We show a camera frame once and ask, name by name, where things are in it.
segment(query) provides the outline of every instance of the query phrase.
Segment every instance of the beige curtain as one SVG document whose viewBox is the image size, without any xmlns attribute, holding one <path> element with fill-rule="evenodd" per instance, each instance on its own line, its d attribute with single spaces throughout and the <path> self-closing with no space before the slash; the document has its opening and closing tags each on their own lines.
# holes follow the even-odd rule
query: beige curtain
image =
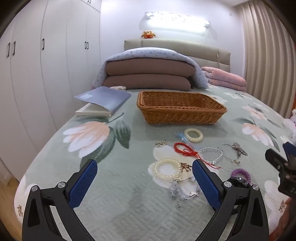
<svg viewBox="0 0 296 241">
<path fill-rule="evenodd" d="M 296 90 L 295 44 L 260 0 L 238 6 L 243 20 L 247 92 L 289 118 Z"/>
</svg>

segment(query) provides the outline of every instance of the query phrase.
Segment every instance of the open book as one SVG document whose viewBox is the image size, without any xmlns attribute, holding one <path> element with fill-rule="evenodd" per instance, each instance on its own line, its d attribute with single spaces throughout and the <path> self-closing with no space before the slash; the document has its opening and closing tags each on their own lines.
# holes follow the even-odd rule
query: open book
<svg viewBox="0 0 296 241">
<path fill-rule="evenodd" d="M 131 96 L 129 92 L 101 86 L 75 98 L 88 102 L 76 115 L 111 116 Z"/>
</svg>

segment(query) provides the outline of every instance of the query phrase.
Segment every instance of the flower print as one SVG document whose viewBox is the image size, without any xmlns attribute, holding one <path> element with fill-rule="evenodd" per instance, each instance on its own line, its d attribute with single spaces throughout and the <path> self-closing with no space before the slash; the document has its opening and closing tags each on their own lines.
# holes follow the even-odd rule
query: flower print
<svg viewBox="0 0 296 241">
<path fill-rule="evenodd" d="M 267 180 L 264 187 L 266 190 L 264 204 L 271 210 L 268 216 L 268 227 L 269 233 L 271 234 L 277 227 L 279 219 L 284 213 L 286 201 L 289 197 L 278 191 L 279 185 L 274 181 Z"/>
<path fill-rule="evenodd" d="M 263 110 L 266 110 L 267 112 L 269 112 L 269 109 L 267 109 L 267 108 L 264 107 L 263 105 L 258 104 L 258 103 L 255 103 L 255 102 L 254 102 L 254 104 L 257 105 L 260 109 L 263 109 Z"/>
<path fill-rule="evenodd" d="M 252 98 L 249 97 L 249 96 L 247 96 L 246 94 L 237 93 L 237 92 L 236 92 L 236 94 L 239 95 L 239 96 L 241 96 L 241 97 L 243 97 L 243 98 L 246 98 L 246 99 L 252 100 Z"/>
<path fill-rule="evenodd" d="M 182 154 L 176 153 L 175 150 L 168 146 L 162 146 L 162 147 L 155 147 L 153 150 L 153 155 L 154 158 L 157 161 L 160 161 L 162 159 L 166 159 L 166 158 L 171 158 L 171 159 L 175 159 L 180 163 L 183 163 L 182 166 L 187 166 L 190 167 L 192 166 L 193 161 L 196 159 L 195 157 L 192 156 L 183 156 Z M 152 163 L 149 167 L 148 167 L 148 172 L 149 174 L 152 176 L 153 181 L 155 181 L 156 184 L 158 184 L 159 186 L 163 187 L 163 188 L 170 188 L 172 186 L 172 181 L 167 181 L 167 180 L 163 180 L 160 178 L 157 178 L 156 176 L 154 176 L 154 165 L 156 164 L 156 162 Z M 219 173 L 218 169 L 214 169 L 208 165 L 206 165 L 209 170 L 211 172 L 215 172 L 217 175 Z M 193 173 L 192 170 L 190 170 L 192 168 L 188 168 L 183 169 L 183 172 L 181 173 L 181 179 L 187 178 L 187 177 L 192 177 Z M 159 168 L 159 172 L 163 175 L 173 175 L 174 173 L 177 172 L 177 169 L 175 167 L 173 167 L 171 164 L 163 164 L 160 166 Z M 190 195 L 190 192 L 195 192 L 198 183 L 197 182 L 193 182 L 190 179 L 184 180 L 179 182 L 178 184 L 180 186 L 180 188 L 182 189 L 182 191 L 184 192 L 185 195 Z"/>
<path fill-rule="evenodd" d="M 227 102 L 227 100 L 224 100 L 223 98 L 221 98 L 220 96 L 217 95 L 210 95 L 213 99 L 215 99 L 216 101 L 218 101 L 220 104 L 224 104 L 225 102 Z"/>
<path fill-rule="evenodd" d="M 242 108 L 245 109 L 245 110 L 247 110 L 248 112 L 250 112 L 250 114 L 252 116 L 254 116 L 254 117 L 258 118 L 258 119 L 267 120 L 266 116 L 263 113 L 261 113 L 261 112 L 255 110 L 255 109 L 253 109 L 250 106 L 242 106 Z"/>
<path fill-rule="evenodd" d="M 15 214 L 17 216 L 17 219 L 20 223 L 22 223 L 25 207 L 27 203 L 27 199 L 30 193 L 30 190 L 33 186 L 36 184 L 30 184 L 26 186 L 26 176 L 23 176 L 23 178 L 20 181 L 20 184 L 17 188 L 17 191 L 15 193 L 15 199 L 14 199 L 14 208 L 15 208 Z"/>
<path fill-rule="evenodd" d="M 283 143 L 290 142 L 291 144 L 294 145 L 294 143 L 289 138 L 287 138 L 285 136 L 281 136 L 280 138 L 281 138 L 281 140 L 282 140 Z"/>
<path fill-rule="evenodd" d="M 269 135 L 266 134 L 264 130 L 262 130 L 260 127 L 256 125 L 252 125 L 250 123 L 244 123 L 242 132 L 246 135 L 252 135 L 255 141 L 260 140 L 265 146 L 268 146 L 268 144 L 270 144 L 271 146 L 274 147 L 274 144 L 271 138 L 269 137 Z"/>
<path fill-rule="evenodd" d="M 242 99 L 242 98 L 239 97 L 238 95 L 234 95 L 234 94 L 231 94 L 231 93 L 229 93 L 229 92 L 224 92 L 224 94 L 229 95 L 229 96 L 231 96 L 231 97 L 234 98 L 234 99 Z"/>
<path fill-rule="evenodd" d="M 101 122 L 90 121 L 83 125 L 70 128 L 64 131 L 65 143 L 71 142 L 68 151 L 79 151 L 79 157 L 82 158 L 96 150 L 109 136 L 109 127 Z"/>
</svg>

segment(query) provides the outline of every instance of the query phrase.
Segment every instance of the headboard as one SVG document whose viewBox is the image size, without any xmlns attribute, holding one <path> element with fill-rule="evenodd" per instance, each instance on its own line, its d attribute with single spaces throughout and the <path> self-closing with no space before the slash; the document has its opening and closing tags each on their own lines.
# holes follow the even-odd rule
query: headboard
<svg viewBox="0 0 296 241">
<path fill-rule="evenodd" d="M 225 50 L 169 39 L 130 39 L 124 41 L 124 50 L 142 47 L 157 47 L 174 50 L 177 53 L 192 58 L 200 67 L 209 66 L 219 68 L 220 62 L 221 69 L 230 72 L 230 52 Z"/>
</svg>

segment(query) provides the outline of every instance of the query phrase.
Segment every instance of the wicker basket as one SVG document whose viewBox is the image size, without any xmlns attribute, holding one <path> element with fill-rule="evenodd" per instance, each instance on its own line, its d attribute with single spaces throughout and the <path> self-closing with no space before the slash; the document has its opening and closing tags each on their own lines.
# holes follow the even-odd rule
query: wicker basket
<svg viewBox="0 0 296 241">
<path fill-rule="evenodd" d="M 211 125 L 227 112 L 207 95 L 172 91 L 141 91 L 137 106 L 149 124 Z"/>
</svg>

